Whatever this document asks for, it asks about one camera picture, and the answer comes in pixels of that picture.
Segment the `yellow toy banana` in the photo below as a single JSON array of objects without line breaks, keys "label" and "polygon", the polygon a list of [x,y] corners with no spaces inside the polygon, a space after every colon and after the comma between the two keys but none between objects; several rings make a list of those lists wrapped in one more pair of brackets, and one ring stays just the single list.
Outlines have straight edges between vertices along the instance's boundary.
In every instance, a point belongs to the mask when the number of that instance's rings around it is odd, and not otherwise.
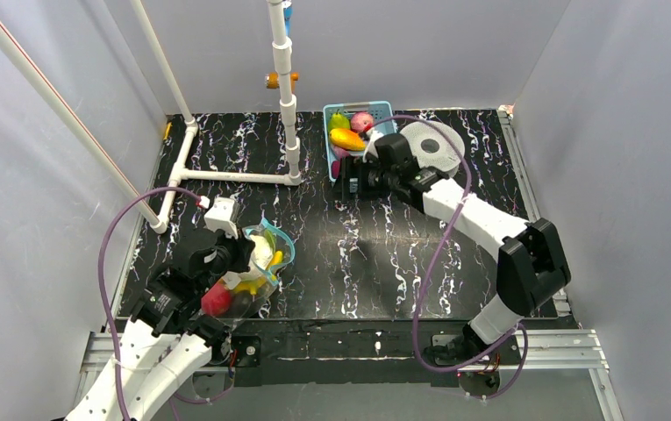
[{"label": "yellow toy banana", "polygon": [[269,296],[279,285],[276,272],[283,263],[283,251],[275,251],[274,257],[266,271],[260,276],[245,273],[239,276],[239,282],[234,286],[234,294],[247,293],[253,298]]}]

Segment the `clear zip top bag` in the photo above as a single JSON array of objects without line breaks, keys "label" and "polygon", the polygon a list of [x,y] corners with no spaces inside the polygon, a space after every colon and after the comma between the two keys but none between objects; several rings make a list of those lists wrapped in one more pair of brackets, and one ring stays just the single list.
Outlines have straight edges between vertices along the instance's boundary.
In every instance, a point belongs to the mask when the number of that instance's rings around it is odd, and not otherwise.
[{"label": "clear zip top bag", "polygon": [[229,325],[253,317],[269,302],[280,286],[279,273],[296,257],[291,237],[266,218],[242,233],[254,243],[249,269],[225,274],[201,299],[203,314]]}]

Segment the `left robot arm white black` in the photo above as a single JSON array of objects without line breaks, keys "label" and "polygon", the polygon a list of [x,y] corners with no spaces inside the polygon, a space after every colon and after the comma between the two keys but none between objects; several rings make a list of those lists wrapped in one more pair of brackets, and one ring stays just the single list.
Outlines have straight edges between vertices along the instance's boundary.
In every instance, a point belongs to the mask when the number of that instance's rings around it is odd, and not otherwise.
[{"label": "left robot arm white black", "polygon": [[114,353],[68,420],[149,420],[211,360],[229,330],[203,314],[201,300],[223,275],[249,269],[255,249],[242,232],[196,229],[150,276]]}]

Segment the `dark purple toy eggplant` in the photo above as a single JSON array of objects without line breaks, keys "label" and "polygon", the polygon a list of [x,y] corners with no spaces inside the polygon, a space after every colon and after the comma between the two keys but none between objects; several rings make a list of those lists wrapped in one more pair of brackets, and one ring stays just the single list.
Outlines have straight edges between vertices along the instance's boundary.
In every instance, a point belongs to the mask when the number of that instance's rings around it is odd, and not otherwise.
[{"label": "dark purple toy eggplant", "polygon": [[335,145],[331,145],[331,151],[333,156],[332,163],[330,164],[331,175],[333,178],[337,178],[339,176],[341,160],[349,157],[350,153],[346,149]]}]

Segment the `white green toy cabbage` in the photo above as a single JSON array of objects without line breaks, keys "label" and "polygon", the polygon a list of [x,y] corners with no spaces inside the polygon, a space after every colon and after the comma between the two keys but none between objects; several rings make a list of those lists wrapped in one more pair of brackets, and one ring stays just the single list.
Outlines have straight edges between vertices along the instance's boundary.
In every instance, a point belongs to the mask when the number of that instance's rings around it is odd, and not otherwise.
[{"label": "white green toy cabbage", "polygon": [[252,234],[248,239],[254,243],[249,259],[248,274],[260,276],[268,269],[274,257],[275,250],[265,236]]}]

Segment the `red toy apple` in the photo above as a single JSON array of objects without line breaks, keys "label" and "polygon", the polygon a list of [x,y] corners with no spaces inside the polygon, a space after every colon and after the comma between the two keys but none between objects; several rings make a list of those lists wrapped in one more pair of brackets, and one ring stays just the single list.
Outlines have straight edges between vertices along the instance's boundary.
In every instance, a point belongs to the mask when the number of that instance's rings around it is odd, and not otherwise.
[{"label": "red toy apple", "polygon": [[222,284],[216,284],[201,299],[201,310],[215,318],[224,316],[232,303],[232,293]]}]

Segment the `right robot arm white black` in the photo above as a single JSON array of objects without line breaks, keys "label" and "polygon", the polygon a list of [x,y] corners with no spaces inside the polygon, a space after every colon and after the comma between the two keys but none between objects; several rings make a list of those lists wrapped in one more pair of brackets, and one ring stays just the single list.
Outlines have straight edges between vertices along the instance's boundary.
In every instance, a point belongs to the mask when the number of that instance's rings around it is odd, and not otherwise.
[{"label": "right robot arm white black", "polygon": [[446,223],[496,261],[496,293],[447,346],[426,355],[442,361],[469,360],[492,347],[518,322],[549,301],[572,278],[556,226],[515,217],[462,188],[442,163],[421,157],[402,134],[372,142],[372,151],[339,162],[335,182],[344,200],[394,195],[402,203]]}]

